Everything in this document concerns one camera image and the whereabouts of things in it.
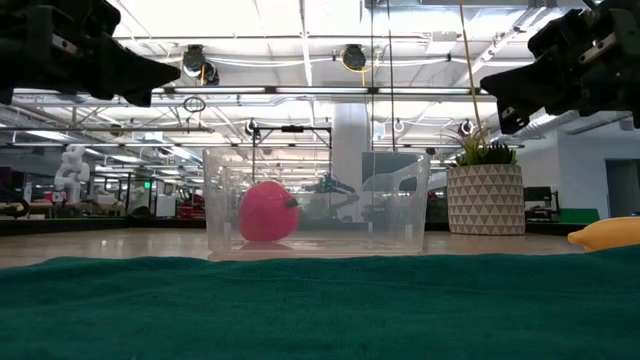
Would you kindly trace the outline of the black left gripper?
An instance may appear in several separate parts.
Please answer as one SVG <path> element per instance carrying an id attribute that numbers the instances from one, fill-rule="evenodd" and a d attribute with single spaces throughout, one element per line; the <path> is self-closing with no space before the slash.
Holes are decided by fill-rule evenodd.
<path id="1" fill-rule="evenodd" d="M 137 55 L 110 38 L 120 12 L 104 0 L 1 0 L 1 101 L 17 88 L 82 91 L 92 71 L 92 96 L 118 95 L 150 107 L 154 89 L 180 70 Z"/>

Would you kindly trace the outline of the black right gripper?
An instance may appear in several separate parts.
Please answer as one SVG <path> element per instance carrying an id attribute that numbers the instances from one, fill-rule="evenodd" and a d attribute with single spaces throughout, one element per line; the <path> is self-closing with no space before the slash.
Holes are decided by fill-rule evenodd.
<path id="1" fill-rule="evenodd" d="M 639 126 L 639 2 L 591 1 L 550 21 L 528 42 L 535 62 L 483 78 L 503 134 L 530 122 L 517 111 L 629 111 Z"/>

